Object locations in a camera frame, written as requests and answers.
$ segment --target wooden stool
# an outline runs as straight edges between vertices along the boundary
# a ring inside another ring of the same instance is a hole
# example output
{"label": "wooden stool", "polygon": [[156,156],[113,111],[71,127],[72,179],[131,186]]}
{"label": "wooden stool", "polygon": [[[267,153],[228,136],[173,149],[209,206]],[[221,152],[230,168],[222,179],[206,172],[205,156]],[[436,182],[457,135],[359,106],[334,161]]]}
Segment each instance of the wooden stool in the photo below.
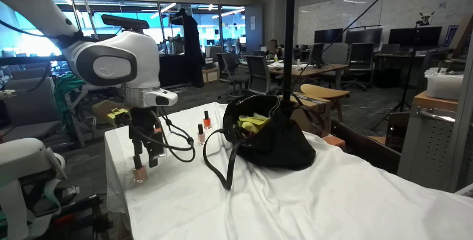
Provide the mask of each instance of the wooden stool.
{"label": "wooden stool", "polygon": [[304,84],[300,86],[302,93],[312,97],[319,97],[329,99],[333,105],[337,107],[338,120],[343,122],[343,115],[341,114],[341,103],[340,99],[348,97],[350,92],[348,90],[336,90],[331,88],[319,87],[318,85]]}

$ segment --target yellow cloth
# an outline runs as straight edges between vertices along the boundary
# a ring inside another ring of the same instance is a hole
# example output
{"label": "yellow cloth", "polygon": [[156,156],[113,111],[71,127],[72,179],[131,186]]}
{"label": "yellow cloth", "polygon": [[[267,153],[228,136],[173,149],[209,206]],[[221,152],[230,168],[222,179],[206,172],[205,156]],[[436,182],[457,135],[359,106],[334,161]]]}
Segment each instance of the yellow cloth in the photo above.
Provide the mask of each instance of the yellow cloth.
{"label": "yellow cloth", "polygon": [[270,118],[264,117],[257,113],[253,114],[253,117],[247,117],[240,115],[238,118],[238,125],[250,132],[257,133],[268,123]]}

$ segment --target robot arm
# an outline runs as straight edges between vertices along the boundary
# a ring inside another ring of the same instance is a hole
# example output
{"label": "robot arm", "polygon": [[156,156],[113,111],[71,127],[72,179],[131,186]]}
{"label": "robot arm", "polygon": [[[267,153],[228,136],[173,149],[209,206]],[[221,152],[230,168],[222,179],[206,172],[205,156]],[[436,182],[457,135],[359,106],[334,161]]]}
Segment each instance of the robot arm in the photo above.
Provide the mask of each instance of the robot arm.
{"label": "robot arm", "polygon": [[125,104],[130,107],[173,105],[177,94],[159,83],[159,51],[144,34],[125,31],[95,42],[66,18],[52,0],[0,0],[25,16],[61,49],[71,70],[85,82],[99,87],[124,84]]}

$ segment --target white container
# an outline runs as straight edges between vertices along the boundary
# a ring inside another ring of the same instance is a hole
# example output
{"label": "white container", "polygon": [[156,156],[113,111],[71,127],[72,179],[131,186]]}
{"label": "white container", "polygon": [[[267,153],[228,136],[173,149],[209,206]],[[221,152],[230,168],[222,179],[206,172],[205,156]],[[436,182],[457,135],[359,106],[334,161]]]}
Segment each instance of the white container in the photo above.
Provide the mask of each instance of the white container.
{"label": "white container", "polygon": [[427,96],[458,100],[463,75],[452,73],[437,73],[437,68],[431,68],[425,72],[427,83]]}

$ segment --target white tablecloth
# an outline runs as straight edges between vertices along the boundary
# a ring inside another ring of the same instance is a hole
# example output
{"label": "white tablecloth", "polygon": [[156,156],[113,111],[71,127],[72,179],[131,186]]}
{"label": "white tablecloth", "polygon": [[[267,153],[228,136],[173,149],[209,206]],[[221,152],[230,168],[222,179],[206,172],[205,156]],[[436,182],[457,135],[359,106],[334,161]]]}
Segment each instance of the white tablecloth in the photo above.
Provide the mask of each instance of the white tablecloth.
{"label": "white tablecloth", "polygon": [[[225,105],[211,103],[170,119],[191,136],[207,110],[221,126]],[[182,139],[165,129],[173,145]],[[105,133],[108,207],[130,217],[135,240],[155,239],[473,239],[473,199],[423,188],[306,133],[317,150],[303,171],[262,169],[237,157],[231,191],[197,157],[182,163],[171,154],[132,181],[128,127]],[[222,134],[208,144],[209,160],[226,175],[231,144]],[[191,152],[178,151],[188,159]],[[147,153],[142,154],[143,163]]]}

